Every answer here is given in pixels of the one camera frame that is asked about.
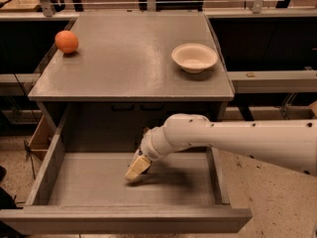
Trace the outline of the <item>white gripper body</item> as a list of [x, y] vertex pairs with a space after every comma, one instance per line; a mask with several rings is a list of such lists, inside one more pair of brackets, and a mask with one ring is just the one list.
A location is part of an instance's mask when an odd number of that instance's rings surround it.
[[140, 150], [151, 161], [158, 161], [168, 155], [168, 141], [162, 127], [148, 129], [141, 141]]

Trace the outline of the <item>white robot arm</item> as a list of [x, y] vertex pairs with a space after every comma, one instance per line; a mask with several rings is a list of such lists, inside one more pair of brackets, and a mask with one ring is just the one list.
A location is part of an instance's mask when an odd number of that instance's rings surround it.
[[194, 147], [211, 147], [317, 174], [317, 122], [264, 120], [211, 122], [202, 115], [174, 114], [144, 135], [125, 179], [132, 182], [153, 162]]

